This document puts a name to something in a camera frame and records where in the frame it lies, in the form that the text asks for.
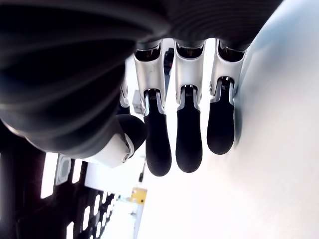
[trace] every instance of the white wall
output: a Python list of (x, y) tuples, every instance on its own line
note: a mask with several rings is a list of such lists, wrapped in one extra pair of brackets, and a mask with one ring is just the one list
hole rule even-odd
[[(251, 45), (236, 143), (223, 156), (206, 144), (213, 41), (200, 104), (202, 165), (186, 174), (173, 159), (168, 175), (150, 178), (139, 239), (319, 238), (319, 2), (286, 0)], [(167, 101), (174, 155), (174, 84)]]

